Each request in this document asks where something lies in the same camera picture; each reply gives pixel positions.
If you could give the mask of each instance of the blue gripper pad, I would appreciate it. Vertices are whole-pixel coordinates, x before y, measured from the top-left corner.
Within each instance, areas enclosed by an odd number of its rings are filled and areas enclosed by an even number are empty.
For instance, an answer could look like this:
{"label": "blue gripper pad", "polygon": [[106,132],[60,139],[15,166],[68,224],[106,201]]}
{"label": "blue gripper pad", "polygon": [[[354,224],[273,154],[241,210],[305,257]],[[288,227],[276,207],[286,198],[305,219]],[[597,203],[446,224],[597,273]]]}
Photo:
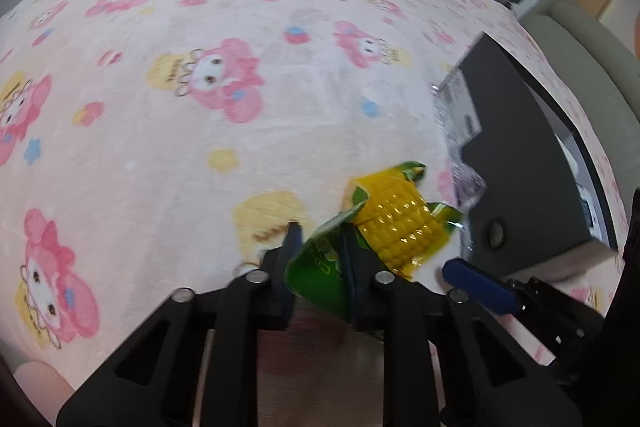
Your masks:
{"label": "blue gripper pad", "polygon": [[520,311],[518,299],[512,288],[463,259],[447,261],[442,267],[442,277],[496,315],[515,315]]}

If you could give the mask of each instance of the corn-shaped candy wrapper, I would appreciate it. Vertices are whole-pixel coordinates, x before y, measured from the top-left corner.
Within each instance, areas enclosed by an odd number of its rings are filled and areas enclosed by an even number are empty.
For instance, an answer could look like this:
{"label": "corn-shaped candy wrapper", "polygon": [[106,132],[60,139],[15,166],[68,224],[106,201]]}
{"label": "corn-shaped candy wrapper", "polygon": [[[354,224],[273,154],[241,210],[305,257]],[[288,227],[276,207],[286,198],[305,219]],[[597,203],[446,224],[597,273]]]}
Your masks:
{"label": "corn-shaped candy wrapper", "polygon": [[338,254],[340,225],[351,221],[366,246],[389,270],[409,278],[415,267],[449,240],[462,213],[444,203],[427,203],[414,182],[426,168],[406,162],[352,180],[343,211],[319,227],[290,261],[287,285],[300,296],[340,317],[345,299]]}

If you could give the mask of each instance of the screw head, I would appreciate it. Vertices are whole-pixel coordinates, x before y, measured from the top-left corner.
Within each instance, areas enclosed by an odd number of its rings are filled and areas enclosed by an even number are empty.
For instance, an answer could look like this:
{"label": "screw head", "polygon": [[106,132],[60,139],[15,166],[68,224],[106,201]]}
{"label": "screw head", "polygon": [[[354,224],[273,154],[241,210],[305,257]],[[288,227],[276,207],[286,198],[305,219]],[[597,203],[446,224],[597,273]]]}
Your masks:
{"label": "screw head", "polygon": [[449,291],[449,299],[451,299],[456,304],[462,304],[463,302],[467,302],[469,300],[469,295],[466,294],[464,290],[460,288],[453,288]]}
{"label": "screw head", "polygon": [[251,270],[245,277],[249,282],[259,284],[265,282],[269,278],[269,274],[264,270]]}
{"label": "screw head", "polygon": [[378,273],[376,273],[376,281],[378,281],[380,284],[389,284],[390,282],[393,282],[395,278],[395,275],[386,270],[380,270]]}
{"label": "screw head", "polygon": [[176,302],[189,302],[195,293],[191,288],[177,288],[171,294],[171,298]]}

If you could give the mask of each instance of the white label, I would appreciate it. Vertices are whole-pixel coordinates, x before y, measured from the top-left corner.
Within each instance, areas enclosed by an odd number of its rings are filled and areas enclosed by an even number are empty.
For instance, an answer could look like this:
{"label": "white label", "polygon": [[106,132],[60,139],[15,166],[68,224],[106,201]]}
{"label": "white label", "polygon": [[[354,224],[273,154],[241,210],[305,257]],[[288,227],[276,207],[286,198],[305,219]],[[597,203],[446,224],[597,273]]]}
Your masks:
{"label": "white label", "polygon": [[462,147],[482,132],[465,75],[454,71],[438,92],[446,111],[447,142],[450,147]]}

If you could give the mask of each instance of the yellow corn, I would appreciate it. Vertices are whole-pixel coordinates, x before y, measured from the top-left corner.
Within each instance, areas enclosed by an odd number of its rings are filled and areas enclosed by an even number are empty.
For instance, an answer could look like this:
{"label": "yellow corn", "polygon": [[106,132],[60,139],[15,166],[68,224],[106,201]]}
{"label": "yellow corn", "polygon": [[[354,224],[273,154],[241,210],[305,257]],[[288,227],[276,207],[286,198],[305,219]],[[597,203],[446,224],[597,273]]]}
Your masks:
{"label": "yellow corn", "polygon": [[387,171],[357,183],[369,200],[353,219],[354,225],[389,270],[409,277],[446,242],[447,233],[412,182]]}

